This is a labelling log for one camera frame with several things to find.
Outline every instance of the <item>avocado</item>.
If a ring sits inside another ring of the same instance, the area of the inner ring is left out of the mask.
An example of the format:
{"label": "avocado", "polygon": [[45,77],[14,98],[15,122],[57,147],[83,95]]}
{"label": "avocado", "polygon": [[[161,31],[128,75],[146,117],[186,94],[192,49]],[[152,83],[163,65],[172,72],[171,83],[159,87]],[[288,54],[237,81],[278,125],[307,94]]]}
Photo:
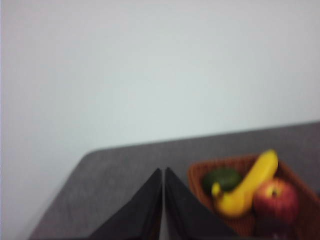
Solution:
{"label": "avocado", "polygon": [[207,195],[211,195],[214,183],[220,184],[222,191],[229,192],[242,181],[242,176],[231,167],[220,167],[208,172],[202,179],[202,188]]}

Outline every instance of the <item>black object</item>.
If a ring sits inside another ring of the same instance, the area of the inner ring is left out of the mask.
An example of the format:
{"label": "black object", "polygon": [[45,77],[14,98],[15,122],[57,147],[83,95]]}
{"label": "black object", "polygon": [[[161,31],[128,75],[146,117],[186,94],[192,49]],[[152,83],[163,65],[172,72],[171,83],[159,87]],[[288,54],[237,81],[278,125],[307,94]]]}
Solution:
{"label": "black object", "polygon": [[89,237],[63,240],[158,240],[161,217],[162,172],[157,169],[132,199]]}
{"label": "black object", "polygon": [[[165,171],[165,205],[183,240],[258,240],[237,236],[170,168]],[[158,240],[162,206],[162,173],[157,169],[132,199],[90,236],[63,240]]]}
{"label": "black object", "polygon": [[165,170],[165,207],[183,240],[237,236],[194,197],[170,168]]}

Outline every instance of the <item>brown basket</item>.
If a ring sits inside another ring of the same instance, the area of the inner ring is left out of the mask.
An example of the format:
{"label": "brown basket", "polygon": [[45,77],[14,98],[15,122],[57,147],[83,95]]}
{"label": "brown basket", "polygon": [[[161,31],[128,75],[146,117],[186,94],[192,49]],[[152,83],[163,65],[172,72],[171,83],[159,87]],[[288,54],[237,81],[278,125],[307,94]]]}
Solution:
{"label": "brown basket", "polygon": [[[244,176],[250,170],[257,157],[258,155],[247,155],[194,163],[188,170],[190,190],[203,205],[216,213],[212,198],[206,195],[202,189],[201,181],[204,175],[219,167],[232,167]],[[279,161],[275,176],[291,183],[297,190],[299,215],[294,223],[294,230],[298,238],[300,240],[320,240],[320,199],[282,161]],[[241,218],[226,219],[222,217],[222,219],[240,236],[248,237],[253,235],[256,222],[253,211]]]}

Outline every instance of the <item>apple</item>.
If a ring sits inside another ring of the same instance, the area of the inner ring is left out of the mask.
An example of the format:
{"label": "apple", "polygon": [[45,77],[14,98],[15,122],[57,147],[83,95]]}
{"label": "apple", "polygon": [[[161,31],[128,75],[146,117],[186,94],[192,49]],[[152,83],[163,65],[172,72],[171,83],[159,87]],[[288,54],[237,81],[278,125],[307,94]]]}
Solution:
{"label": "apple", "polygon": [[292,224],[298,216],[298,195],[290,183],[275,177],[264,182],[254,193],[253,207],[259,216]]}

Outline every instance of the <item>wicker basket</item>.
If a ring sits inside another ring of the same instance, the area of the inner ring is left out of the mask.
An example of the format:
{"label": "wicker basket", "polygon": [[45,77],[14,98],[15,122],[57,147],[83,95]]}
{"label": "wicker basket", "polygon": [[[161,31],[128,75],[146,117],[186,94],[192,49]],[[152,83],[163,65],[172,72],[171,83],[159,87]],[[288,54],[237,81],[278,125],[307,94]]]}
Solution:
{"label": "wicker basket", "polygon": [[[250,170],[257,157],[257,155],[247,155],[195,163],[191,165],[188,170],[190,190],[203,205],[215,212],[212,198],[206,195],[202,189],[201,181],[204,175],[219,167],[232,167],[244,176]],[[297,190],[299,215],[294,223],[294,231],[296,232],[298,239],[320,240],[320,199],[282,161],[279,161],[275,175],[293,184]],[[256,221],[253,211],[250,211],[245,216],[237,219],[221,218],[240,236],[248,237],[253,235]]]}

